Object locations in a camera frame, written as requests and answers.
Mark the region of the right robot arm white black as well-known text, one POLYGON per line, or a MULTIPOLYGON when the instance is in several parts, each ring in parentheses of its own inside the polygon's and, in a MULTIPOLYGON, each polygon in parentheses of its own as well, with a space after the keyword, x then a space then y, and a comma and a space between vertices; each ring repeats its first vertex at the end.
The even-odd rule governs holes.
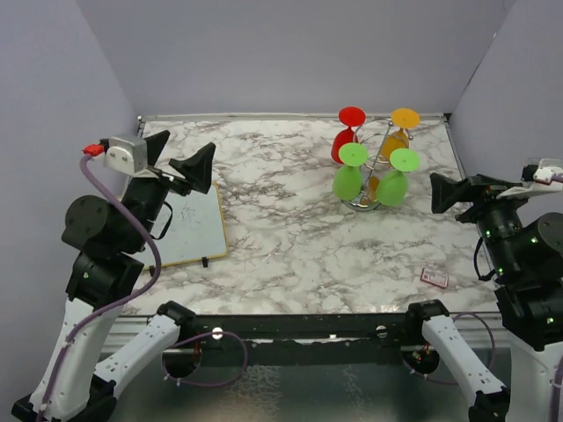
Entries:
POLYGON ((519 183, 476 175, 460 181, 430 176, 431 209, 442 214, 461 202, 456 219, 479 228, 493 264, 501 322, 507 332, 511 383, 492 375, 458 333, 438 300, 413 303, 404 333, 435 349, 468 403, 471 421, 560 421, 562 412, 562 215, 522 225, 517 210, 534 196, 562 189, 558 168, 536 167, 519 183))

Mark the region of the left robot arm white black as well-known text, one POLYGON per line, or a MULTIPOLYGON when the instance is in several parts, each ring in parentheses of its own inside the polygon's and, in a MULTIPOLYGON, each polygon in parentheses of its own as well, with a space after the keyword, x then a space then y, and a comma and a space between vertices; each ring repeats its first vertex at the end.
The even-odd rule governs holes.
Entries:
POLYGON ((13 406, 21 421, 106 421, 122 391, 156 355, 188 345, 197 329, 193 311, 176 302, 161 305, 145 329, 116 354, 102 359, 106 338, 124 305, 138 297, 144 265, 136 253, 157 249, 151 235, 167 195, 207 193, 216 152, 208 143, 171 170, 157 168, 170 134, 142 138, 116 135, 84 148, 81 172, 103 165, 129 176, 121 197, 95 181, 96 193, 76 199, 65 215, 62 240, 77 258, 66 287, 62 328, 39 385, 13 406))

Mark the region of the green wine glass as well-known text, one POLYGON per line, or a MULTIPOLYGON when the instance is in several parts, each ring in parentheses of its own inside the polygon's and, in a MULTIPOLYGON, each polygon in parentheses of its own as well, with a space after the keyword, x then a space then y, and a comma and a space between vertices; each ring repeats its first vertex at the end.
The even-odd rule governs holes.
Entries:
POLYGON ((369 158, 367 149, 360 143, 348 142, 339 150, 342 166, 335 173, 333 179, 333 193, 341 200, 355 199, 362 188, 362 174, 360 167, 369 158))
POLYGON ((377 201, 387 207, 398 207, 408 190, 407 174, 420 166, 418 154, 411 149, 395 149, 390 155, 391 171, 380 180, 376 189, 377 201))

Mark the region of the red plastic wine glass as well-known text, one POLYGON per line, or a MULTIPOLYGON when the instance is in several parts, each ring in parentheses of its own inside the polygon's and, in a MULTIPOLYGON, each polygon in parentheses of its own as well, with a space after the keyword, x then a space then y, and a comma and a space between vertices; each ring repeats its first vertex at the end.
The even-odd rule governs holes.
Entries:
POLYGON ((337 164, 342 164, 340 160, 340 148, 350 142, 356 142, 355 129, 366 121, 365 112, 355 106, 347 106, 339 111, 340 122, 345 126, 334 138, 331 158, 337 164))

